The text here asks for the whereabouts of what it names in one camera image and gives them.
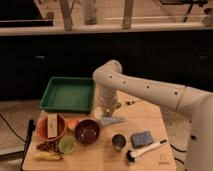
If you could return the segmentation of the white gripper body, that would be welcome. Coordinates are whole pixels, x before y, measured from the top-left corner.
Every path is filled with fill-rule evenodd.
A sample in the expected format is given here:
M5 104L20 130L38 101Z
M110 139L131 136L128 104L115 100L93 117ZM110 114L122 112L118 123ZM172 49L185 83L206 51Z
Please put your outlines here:
M99 98L99 105L101 107L101 111L105 117L111 117L113 112L116 109L117 99L105 99L100 97Z

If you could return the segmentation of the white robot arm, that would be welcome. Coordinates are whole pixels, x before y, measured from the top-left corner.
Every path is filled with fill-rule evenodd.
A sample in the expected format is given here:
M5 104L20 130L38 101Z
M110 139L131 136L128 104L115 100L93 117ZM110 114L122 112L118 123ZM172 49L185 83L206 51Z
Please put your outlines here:
M99 85L99 104L111 115L122 91L188 117L191 123L187 144L186 171L213 171L213 92L190 86L124 75L122 66L110 60L93 72Z

